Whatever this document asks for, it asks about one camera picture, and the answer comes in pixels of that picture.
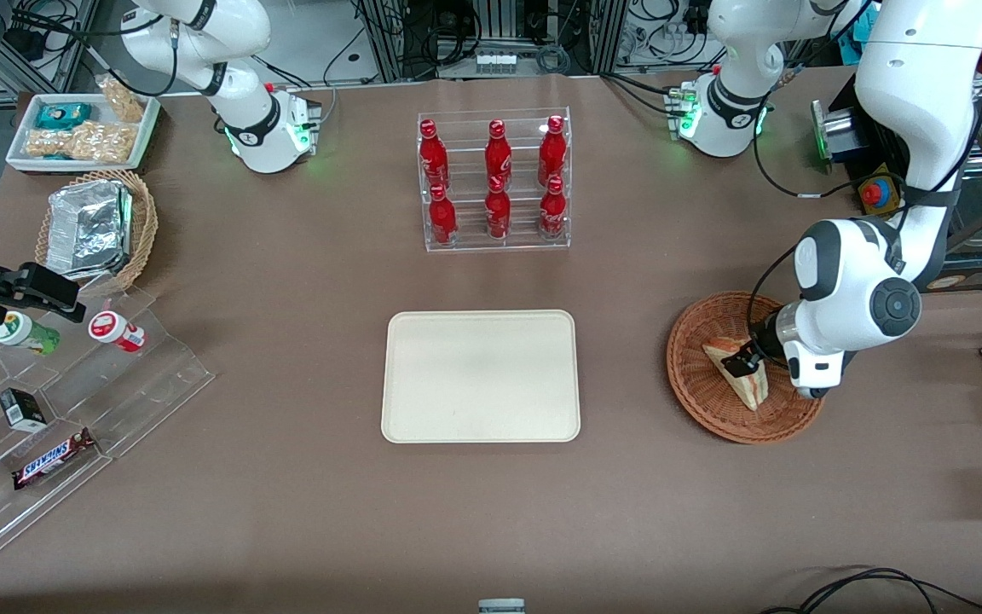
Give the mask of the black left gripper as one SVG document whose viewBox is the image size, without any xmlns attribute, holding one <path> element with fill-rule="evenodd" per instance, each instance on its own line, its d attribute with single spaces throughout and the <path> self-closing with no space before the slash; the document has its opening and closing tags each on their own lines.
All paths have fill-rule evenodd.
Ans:
<svg viewBox="0 0 982 614">
<path fill-rule="evenodd" d="M 721 358 L 722 368 L 732 378 L 745 378 L 759 372 L 759 357 L 787 361 L 792 341 L 792 310 L 775 310 L 749 327 L 751 337 L 740 350 Z"/>
</svg>

